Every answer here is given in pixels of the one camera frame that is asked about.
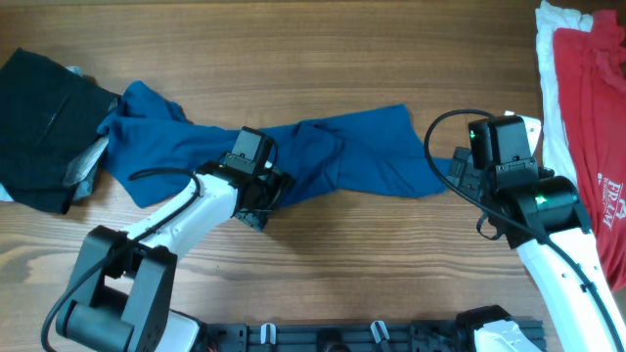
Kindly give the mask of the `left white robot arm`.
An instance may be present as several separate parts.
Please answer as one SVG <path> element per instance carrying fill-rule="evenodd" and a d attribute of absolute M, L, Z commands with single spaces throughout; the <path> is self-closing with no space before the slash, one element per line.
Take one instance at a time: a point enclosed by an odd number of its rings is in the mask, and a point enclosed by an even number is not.
<path fill-rule="evenodd" d="M 45 350 L 52 330 L 94 351 L 208 350 L 205 324 L 170 307 L 178 263 L 231 218 L 262 230 L 292 177 L 254 161 L 210 161 L 186 175 L 188 186 L 151 216 L 88 233 L 41 328 Z"/>

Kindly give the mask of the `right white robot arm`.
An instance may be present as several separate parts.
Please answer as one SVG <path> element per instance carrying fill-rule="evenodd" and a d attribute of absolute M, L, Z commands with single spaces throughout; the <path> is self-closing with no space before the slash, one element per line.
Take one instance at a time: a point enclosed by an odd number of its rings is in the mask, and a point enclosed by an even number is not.
<path fill-rule="evenodd" d="M 517 252 L 564 350 L 624 350 L 625 323 L 570 181 L 538 166 L 528 148 L 504 156 L 457 148 L 445 184 L 480 208 Z"/>

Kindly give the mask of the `blue t-shirt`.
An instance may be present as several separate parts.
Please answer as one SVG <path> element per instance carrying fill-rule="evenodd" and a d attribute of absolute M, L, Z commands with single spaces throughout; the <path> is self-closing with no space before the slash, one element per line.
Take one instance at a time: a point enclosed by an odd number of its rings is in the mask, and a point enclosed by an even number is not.
<path fill-rule="evenodd" d="M 153 167 L 193 171 L 230 151 L 239 135 L 191 123 L 179 105 L 142 81 L 126 89 L 98 132 L 109 140 L 105 169 L 140 207 L 177 195 L 190 180 L 178 174 L 132 181 L 132 173 Z M 264 132 L 278 145 L 272 155 L 279 168 L 294 180 L 282 206 L 335 190 L 401 198 L 445 190 L 403 105 L 303 120 Z"/>

